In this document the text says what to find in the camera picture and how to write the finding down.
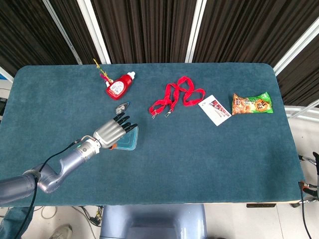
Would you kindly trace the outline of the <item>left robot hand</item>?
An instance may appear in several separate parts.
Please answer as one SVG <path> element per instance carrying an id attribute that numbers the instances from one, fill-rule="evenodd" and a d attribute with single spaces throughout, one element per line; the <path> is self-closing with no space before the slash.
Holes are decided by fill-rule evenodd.
<path id="1" fill-rule="evenodd" d="M 93 137 L 102 148 L 132 151 L 137 146 L 139 128 L 120 113 L 95 130 Z"/>

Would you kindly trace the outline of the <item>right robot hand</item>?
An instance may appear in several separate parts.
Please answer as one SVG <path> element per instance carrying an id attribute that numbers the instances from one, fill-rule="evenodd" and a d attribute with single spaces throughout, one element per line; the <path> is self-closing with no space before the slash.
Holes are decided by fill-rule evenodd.
<path id="1" fill-rule="evenodd" d="M 305 192 L 306 194 L 309 194 L 312 197 L 319 199 L 319 154 L 316 152 L 313 152 L 313 156 L 315 157 L 314 159 L 299 155 L 299 160 L 300 161 L 308 161 L 316 167 L 317 184 L 313 185 L 313 184 L 307 184 L 303 181 L 299 181 L 298 185 L 299 185 L 299 188 L 302 192 Z"/>

